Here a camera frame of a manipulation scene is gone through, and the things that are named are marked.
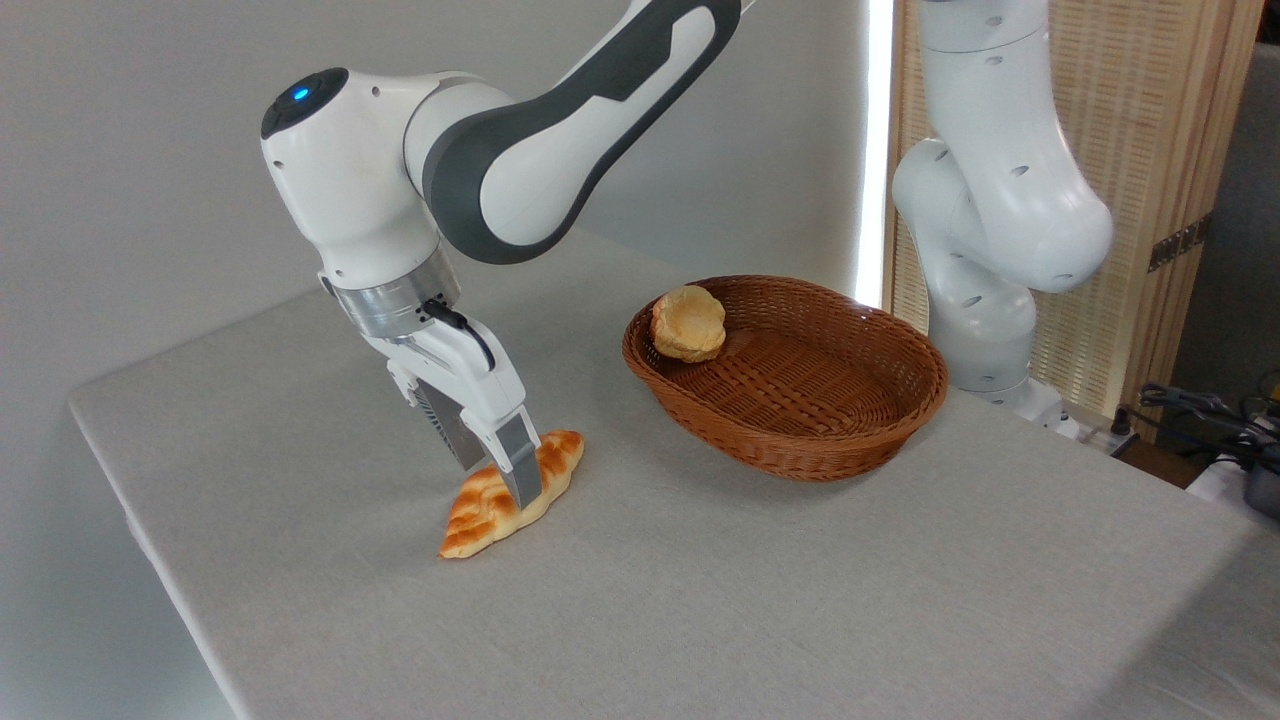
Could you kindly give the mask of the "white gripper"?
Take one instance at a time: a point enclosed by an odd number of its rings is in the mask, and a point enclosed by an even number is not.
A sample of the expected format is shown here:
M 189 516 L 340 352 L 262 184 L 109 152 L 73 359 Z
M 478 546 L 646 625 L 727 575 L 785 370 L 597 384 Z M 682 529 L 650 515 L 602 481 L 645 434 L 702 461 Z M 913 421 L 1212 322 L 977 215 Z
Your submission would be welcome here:
M 541 496 L 541 442 L 524 406 L 524 383 L 486 327 L 435 319 L 408 336 L 365 341 L 387 357 L 404 400 L 422 409 L 465 471 L 489 457 L 518 509 Z

